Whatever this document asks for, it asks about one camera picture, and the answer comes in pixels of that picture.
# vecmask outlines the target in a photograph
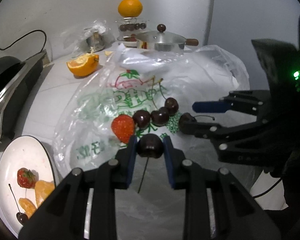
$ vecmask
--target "wooden pot handle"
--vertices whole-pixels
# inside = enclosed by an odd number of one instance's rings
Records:
[[[187,46],[198,46],[199,41],[197,39],[186,39]]]

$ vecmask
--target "lid knob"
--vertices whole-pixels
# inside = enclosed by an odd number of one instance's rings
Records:
[[[166,30],[166,26],[164,24],[159,24],[157,26],[157,30],[161,33],[163,33]]]

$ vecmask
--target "plate with black rim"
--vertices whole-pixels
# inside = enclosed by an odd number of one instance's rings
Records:
[[[21,230],[22,225],[16,217],[18,208],[9,184],[17,202],[19,198],[28,198],[37,206],[34,189],[22,188],[17,183],[17,172],[20,168],[31,170],[38,180],[45,180],[55,184],[49,155],[36,138],[25,135],[14,139],[8,145],[0,159],[0,207],[6,220],[17,234]],[[21,212],[24,212],[19,203],[18,207]]]

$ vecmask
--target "yellow object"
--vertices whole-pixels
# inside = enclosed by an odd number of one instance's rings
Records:
[[[37,210],[35,205],[27,198],[19,198],[19,204],[24,209],[28,218],[30,218],[33,213]]]
[[[34,192],[35,192],[35,201],[37,203],[38,208],[53,190],[54,190],[54,184],[52,182],[47,182],[44,180],[38,180],[36,182],[34,186]]]
[[[106,51],[105,51],[105,55],[106,55],[106,56],[109,56],[112,52],[113,52],[113,51],[108,51],[108,50],[106,50]]]
[[[78,77],[85,77],[93,73],[98,66],[99,55],[84,54],[74,60],[68,61],[69,70]]]
[[[118,6],[118,12],[122,17],[138,17],[143,6],[139,0],[123,0]]]

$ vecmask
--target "pot lid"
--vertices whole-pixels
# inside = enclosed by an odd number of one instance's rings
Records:
[[[186,42],[186,38],[171,32],[165,32],[166,26],[159,24],[158,31],[139,33],[135,38],[139,41],[160,44],[182,44]]]

